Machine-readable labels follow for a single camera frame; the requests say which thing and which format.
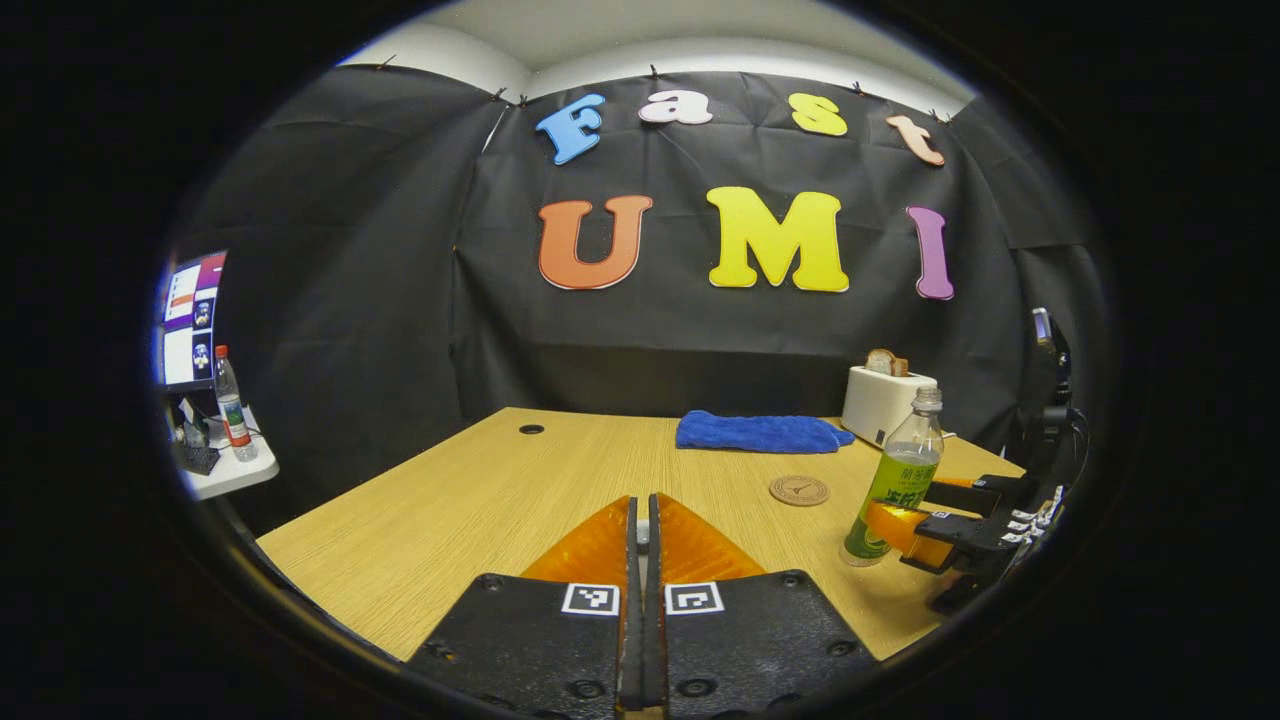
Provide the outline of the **green label water bottle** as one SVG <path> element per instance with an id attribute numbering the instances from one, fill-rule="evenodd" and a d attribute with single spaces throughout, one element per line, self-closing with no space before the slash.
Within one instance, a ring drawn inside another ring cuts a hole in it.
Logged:
<path id="1" fill-rule="evenodd" d="M 847 565 L 869 568 L 890 551 L 888 541 L 870 528 L 873 502 L 919 507 L 945 452 L 940 427 L 942 409 L 941 389 L 919 388 L 911 401 L 911 413 L 884 441 L 870 487 L 840 547 L 840 557 Z"/>

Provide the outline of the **blue towel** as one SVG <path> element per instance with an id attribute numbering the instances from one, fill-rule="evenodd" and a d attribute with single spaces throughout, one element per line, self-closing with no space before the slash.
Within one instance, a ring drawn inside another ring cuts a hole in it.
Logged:
<path id="1" fill-rule="evenodd" d="M 678 448 L 755 454 L 835 454 L 856 436 L 817 416 L 721 416 L 691 411 L 678 420 Z"/>

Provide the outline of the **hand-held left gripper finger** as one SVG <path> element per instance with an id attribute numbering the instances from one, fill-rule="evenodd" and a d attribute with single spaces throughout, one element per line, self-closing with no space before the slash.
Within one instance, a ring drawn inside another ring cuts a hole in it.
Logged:
<path id="1" fill-rule="evenodd" d="M 623 496 L 516 575 L 476 577 L 408 665 L 534 720 L 621 720 L 641 688 L 637 501 Z"/>
<path id="2" fill-rule="evenodd" d="M 806 571 L 767 571 L 668 495 L 648 503 L 645 697 L 663 720 L 772 720 L 879 667 Z"/>

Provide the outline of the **white toaster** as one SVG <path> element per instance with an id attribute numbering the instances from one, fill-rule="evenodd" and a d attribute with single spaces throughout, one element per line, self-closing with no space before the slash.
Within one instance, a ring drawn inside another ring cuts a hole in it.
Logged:
<path id="1" fill-rule="evenodd" d="M 936 388 L 928 375 L 893 377 L 851 366 L 840 421 L 856 439 L 883 448 L 890 434 L 911 414 L 919 388 Z"/>

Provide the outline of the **red cap plastic bottle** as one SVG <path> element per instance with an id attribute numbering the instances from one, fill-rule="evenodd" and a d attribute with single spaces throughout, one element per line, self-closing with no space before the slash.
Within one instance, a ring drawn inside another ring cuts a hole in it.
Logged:
<path id="1" fill-rule="evenodd" d="M 228 346 L 216 345 L 214 357 L 214 391 L 228 446 L 238 461 L 252 462 L 259 451 L 253 446 L 252 430 L 244 419 L 241 389 L 230 364 Z"/>

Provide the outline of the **computer monitor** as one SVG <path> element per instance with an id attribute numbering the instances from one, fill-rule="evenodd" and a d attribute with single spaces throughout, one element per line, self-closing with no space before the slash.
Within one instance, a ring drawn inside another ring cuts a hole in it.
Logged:
<path id="1" fill-rule="evenodd" d="M 228 251 L 177 264 L 168 274 L 154 341 L 156 377 L 168 393 L 212 388 L 219 291 Z"/>

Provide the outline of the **dark desk item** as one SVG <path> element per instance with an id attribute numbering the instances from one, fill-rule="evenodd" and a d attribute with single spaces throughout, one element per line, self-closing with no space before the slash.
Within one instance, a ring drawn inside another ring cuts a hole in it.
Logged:
<path id="1" fill-rule="evenodd" d="M 189 473 L 207 477 L 220 460 L 211 446 L 206 418 L 186 396 L 170 402 L 172 445 L 178 464 Z"/>

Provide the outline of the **round wooden coaster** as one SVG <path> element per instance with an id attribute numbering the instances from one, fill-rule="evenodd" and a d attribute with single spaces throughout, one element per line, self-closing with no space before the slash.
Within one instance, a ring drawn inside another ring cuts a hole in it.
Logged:
<path id="1" fill-rule="evenodd" d="M 808 475 L 786 475 L 774 478 L 768 486 L 773 498 L 794 507 L 814 507 L 829 500 L 829 487 L 820 479 Z"/>

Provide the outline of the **white side table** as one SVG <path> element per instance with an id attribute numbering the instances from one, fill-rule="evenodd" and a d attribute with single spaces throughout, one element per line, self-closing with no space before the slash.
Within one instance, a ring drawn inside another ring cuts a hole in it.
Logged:
<path id="1" fill-rule="evenodd" d="M 189 492 L 197 500 L 207 500 L 219 495 L 256 486 L 274 478 L 280 468 L 276 456 L 268 439 L 260 432 L 259 419 L 253 415 L 251 406 L 243 407 L 244 419 L 250 429 L 252 446 L 257 455 L 250 461 L 236 459 L 230 450 L 229 439 L 221 425 L 219 416 L 207 418 L 204 424 L 207 430 L 209 447 L 215 448 L 220 459 L 209 474 L 191 471 L 183 462 L 179 462 L 180 471 L 186 479 Z"/>

